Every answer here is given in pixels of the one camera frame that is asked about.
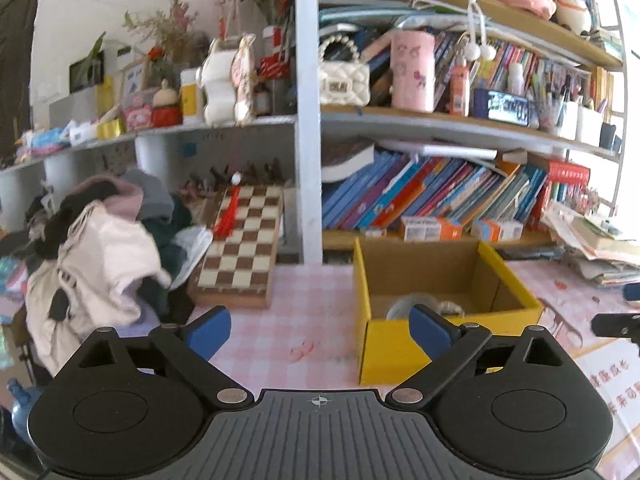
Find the blue water bottle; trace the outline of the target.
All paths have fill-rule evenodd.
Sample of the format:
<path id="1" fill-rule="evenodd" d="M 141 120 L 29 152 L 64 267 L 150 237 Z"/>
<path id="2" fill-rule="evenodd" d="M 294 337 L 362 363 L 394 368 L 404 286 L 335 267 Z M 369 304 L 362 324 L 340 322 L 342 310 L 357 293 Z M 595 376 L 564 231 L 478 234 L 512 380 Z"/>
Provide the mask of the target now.
<path id="1" fill-rule="evenodd" d="M 27 428 L 28 418 L 32 407 L 44 389 L 39 386 L 24 387 L 16 378 L 10 378 L 6 388 L 13 396 L 12 424 L 14 430 L 27 444 L 32 445 Z"/>

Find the white orange toothpaste box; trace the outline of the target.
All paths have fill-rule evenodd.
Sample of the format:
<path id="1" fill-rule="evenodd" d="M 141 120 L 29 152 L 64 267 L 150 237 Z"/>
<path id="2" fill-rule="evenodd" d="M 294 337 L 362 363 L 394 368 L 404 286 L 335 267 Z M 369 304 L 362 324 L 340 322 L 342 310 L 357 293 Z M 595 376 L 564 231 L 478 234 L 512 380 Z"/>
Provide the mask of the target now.
<path id="1" fill-rule="evenodd" d="M 460 240 L 462 227 L 447 218 L 402 217 L 399 233 L 404 242 L 442 242 Z"/>

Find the pink cartoon table mat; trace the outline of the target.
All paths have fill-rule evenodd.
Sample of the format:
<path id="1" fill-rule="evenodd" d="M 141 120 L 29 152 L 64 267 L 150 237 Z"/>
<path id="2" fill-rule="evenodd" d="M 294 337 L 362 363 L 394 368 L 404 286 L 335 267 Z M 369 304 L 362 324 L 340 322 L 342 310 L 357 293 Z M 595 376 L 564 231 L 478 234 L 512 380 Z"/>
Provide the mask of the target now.
<path id="1" fill-rule="evenodd" d="M 512 261 L 511 270 L 544 304 L 540 319 L 598 388 L 614 417 L 599 464 L 607 479 L 639 475 L 639 349 L 626 339 L 598 338 L 598 313 L 630 312 L 616 289 L 598 289 L 566 266 Z M 351 266 L 278 266 L 272 305 L 236 309 L 231 336 L 213 362 L 237 382 L 262 388 L 344 389 L 358 384 Z"/>

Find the yellow cardboard box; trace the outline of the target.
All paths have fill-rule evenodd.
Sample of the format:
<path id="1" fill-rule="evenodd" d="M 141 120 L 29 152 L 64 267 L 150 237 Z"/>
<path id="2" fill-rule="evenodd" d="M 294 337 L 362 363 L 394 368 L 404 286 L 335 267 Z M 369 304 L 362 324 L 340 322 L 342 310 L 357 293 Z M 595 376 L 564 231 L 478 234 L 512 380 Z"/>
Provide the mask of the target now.
<path id="1" fill-rule="evenodd" d="M 362 386 L 397 385 L 428 363 L 408 316 L 424 304 L 454 325 L 518 336 L 544 307 L 494 248 L 477 240 L 405 243 L 360 238 L 354 289 Z"/>

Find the white quilted handbag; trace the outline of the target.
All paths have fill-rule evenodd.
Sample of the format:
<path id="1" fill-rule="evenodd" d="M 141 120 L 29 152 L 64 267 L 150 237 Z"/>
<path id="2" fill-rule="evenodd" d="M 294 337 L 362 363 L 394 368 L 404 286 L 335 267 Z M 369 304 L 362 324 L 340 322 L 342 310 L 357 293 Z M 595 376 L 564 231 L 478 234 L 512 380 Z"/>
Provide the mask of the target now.
<path id="1" fill-rule="evenodd" d="M 327 61 L 326 49 L 340 44 L 349 50 L 349 61 Z M 360 60 L 356 44 L 342 34 L 329 36 L 319 46 L 319 99 L 321 105 L 364 107 L 370 102 L 370 68 Z"/>

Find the wooden chessboard box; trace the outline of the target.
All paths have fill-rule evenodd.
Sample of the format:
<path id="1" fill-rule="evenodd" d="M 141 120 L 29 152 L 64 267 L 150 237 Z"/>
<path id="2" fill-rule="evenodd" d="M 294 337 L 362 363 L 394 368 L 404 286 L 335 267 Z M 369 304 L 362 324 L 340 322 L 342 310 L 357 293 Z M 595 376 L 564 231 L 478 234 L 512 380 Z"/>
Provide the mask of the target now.
<path id="1" fill-rule="evenodd" d="M 189 280 L 200 306 L 267 309 L 280 243 L 283 188 L 241 185 L 231 232 L 215 235 Z"/>

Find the white bookshelf frame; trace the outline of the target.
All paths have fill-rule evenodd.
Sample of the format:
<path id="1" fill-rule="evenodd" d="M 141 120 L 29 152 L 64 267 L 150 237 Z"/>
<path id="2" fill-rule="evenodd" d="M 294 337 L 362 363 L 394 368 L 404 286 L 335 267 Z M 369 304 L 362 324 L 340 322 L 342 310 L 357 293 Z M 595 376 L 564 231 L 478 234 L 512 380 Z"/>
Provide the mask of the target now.
<path id="1" fill-rule="evenodd" d="M 466 0 L 295 0 L 296 74 L 304 76 L 318 67 L 318 10 L 328 6 L 396 6 L 403 9 L 410 3 L 438 3 L 459 9 Z M 592 70 L 600 68 L 609 73 L 626 72 L 623 58 L 607 54 L 591 42 L 579 38 L 559 25 L 545 22 L 533 14 L 510 8 L 497 0 L 477 0 L 489 25 L 496 34 L 506 39 L 553 56 L 561 62 L 574 63 Z M 199 134 L 204 140 L 229 143 L 230 155 L 239 154 L 239 140 L 255 143 L 265 139 L 275 128 L 288 128 L 294 134 L 296 201 L 294 217 L 288 220 L 290 230 L 285 247 L 297 252 L 304 263 L 319 263 L 323 252 L 333 243 L 346 247 L 354 244 L 348 233 L 321 231 L 320 152 L 322 136 L 333 132 L 338 136 L 367 131 L 372 136 L 413 136 L 437 139 L 486 141 L 510 148 L 557 148 L 583 151 L 612 162 L 621 162 L 623 156 L 604 148 L 567 140 L 533 129 L 515 127 L 505 122 L 488 119 L 454 117 L 440 113 L 418 113 L 385 107 L 322 105 L 319 84 L 315 79 L 299 81 L 297 110 L 291 116 L 263 117 L 239 127 L 226 122 L 215 127 L 206 125 L 180 125 L 170 128 L 148 129 L 122 136 L 136 148 L 136 159 L 141 168 L 154 174 L 168 185 L 178 185 L 189 173 L 188 160 L 182 156 L 188 136 Z M 33 159 L 1 173 L 1 225 L 9 231 L 19 229 L 30 201 L 41 185 L 52 185 L 53 197 L 60 200 L 79 182 L 92 174 L 91 153 L 108 146 L 107 140 L 97 140 L 76 148 L 58 151 L 48 157 Z"/>

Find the white pen holder box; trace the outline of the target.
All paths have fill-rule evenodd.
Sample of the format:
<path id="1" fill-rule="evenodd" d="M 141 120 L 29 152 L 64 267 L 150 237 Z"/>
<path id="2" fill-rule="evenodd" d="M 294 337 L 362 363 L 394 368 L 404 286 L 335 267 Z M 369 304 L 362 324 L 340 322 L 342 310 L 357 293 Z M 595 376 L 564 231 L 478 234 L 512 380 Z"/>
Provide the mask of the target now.
<path id="1" fill-rule="evenodd" d="M 566 102 L 558 136 L 563 139 L 598 146 L 603 114 L 577 102 Z"/>

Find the red tassel ornament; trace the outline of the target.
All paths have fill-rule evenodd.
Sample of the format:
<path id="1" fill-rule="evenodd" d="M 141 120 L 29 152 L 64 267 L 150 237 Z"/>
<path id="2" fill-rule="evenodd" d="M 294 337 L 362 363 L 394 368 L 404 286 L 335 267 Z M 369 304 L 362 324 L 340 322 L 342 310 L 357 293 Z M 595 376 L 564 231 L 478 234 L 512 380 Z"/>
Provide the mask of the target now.
<path id="1" fill-rule="evenodd" d="M 230 196 L 229 203 L 224 212 L 219 216 L 215 227 L 214 227 L 214 237 L 215 238 L 227 238 L 231 235 L 233 231 L 233 226 L 235 222 L 236 212 L 239 207 L 239 199 L 240 199 L 240 184 L 242 181 L 242 174 L 240 172 L 235 172 L 231 177 L 231 186 L 230 186 Z"/>

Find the stack of papers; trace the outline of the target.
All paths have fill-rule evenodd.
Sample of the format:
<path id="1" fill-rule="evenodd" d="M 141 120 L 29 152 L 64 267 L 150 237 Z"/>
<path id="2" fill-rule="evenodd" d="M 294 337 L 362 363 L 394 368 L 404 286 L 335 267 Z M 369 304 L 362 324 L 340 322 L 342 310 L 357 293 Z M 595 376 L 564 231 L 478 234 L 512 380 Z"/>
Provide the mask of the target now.
<path id="1" fill-rule="evenodd" d="M 600 287 L 638 283 L 638 222 L 597 214 L 585 216 L 554 200 L 541 221 L 565 247 L 563 260 L 585 280 Z"/>

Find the dried flower bouquet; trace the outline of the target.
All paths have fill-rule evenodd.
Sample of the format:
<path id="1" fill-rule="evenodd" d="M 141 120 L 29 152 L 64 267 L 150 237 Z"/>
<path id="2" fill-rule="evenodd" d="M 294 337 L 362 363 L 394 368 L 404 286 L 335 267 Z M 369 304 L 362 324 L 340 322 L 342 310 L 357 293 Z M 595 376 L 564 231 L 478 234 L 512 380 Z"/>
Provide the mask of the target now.
<path id="1" fill-rule="evenodd" d="M 198 62 L 198 42 L 194 24 L 198 18 L 184 0 L 166 0 L 167 8 L 151 14 L 126 11 L 124 29 L 153 45 L 146 54 L 150 63 L 149 85 L 157 87 L 166 79 L 176 82 L 185 68 Z"/>

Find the small orange white box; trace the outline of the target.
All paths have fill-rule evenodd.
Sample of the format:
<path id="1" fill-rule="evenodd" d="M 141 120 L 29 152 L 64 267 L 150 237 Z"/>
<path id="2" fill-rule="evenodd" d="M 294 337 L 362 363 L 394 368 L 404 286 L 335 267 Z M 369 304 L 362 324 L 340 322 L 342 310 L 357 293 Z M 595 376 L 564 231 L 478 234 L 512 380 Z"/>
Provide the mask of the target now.
<path id="1" fill-rule="evenodd" d="M 524 226 L 516 220 L 477 220 L 471 235 L 486 243 L 509 243 L 521 239 Z"/>

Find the red book box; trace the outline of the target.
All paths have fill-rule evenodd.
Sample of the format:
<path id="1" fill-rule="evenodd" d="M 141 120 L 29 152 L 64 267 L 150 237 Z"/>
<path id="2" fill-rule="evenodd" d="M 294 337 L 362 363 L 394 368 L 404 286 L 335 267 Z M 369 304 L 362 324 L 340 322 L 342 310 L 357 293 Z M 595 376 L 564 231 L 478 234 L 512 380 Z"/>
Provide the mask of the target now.
<path id="1" fill-rule="evenodd" d="M 529 231 L 540 231 L 544 229 L 540 223 L 542 213 L 549 203 L 554 200 L 574 208 L 589 184 L 591 171 L 576 162 L 543 154 L 529 153 L 528 161 L 544 173 L 535 205 L 527 219 Z"/>

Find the pink cylindrical cup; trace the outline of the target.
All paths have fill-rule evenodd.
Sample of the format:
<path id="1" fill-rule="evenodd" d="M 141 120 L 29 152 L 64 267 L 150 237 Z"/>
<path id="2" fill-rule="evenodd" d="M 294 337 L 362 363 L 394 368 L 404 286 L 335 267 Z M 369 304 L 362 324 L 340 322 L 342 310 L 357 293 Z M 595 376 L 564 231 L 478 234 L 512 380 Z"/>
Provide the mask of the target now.
<path id="1" fill-rule="evenodd" d="M 396 29 L 390 44 L 392 107 L 409 112 L 434 110 L 435 37 L 420 30 Z"/>

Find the row of leaning books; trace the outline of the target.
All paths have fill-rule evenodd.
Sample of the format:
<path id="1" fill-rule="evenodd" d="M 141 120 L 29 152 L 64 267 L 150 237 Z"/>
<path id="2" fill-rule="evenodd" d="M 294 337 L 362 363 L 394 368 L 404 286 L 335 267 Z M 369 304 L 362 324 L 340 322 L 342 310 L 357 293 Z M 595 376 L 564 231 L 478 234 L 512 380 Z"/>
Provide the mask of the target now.
<path id="1" fill-rule="evenodd" d="M 406 219 L 436 218 L 469 231 L 477 221 L 524 224 L 548 172 L 524 162 L 420 155 L 352 144 L 322 167 L 322 228 L 389 230 Z"/>

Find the pile of clothes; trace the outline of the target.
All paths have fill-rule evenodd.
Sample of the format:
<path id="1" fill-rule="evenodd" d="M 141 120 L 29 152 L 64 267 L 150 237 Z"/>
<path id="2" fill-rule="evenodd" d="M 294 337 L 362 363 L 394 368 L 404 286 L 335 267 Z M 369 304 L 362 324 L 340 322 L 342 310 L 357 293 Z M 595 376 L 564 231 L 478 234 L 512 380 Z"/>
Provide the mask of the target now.
<path id="1" fill-rule="evenodd" d="M 36 198 L 1 239 L 1 316 L 26 314 L 38 363 L 56 375 L 101 326 L 146 334 L 181 323 L 186 281 L 213 241 L 181 197 L 138 168 L 99 174 L 57 210 Z"/>

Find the white pig toy car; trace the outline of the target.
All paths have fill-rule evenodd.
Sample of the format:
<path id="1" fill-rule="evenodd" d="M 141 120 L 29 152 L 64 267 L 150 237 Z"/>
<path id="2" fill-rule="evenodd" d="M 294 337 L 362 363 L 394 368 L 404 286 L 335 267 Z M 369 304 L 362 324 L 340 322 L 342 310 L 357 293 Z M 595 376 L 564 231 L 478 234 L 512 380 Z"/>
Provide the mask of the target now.
<path id="1" fill-rule="evenodd" d="M 216 38 L 198 69 L 204 90 L 204 120 L 209 127 L 227 122 L 245 125 L 254 118 L 254 34 Z"/>

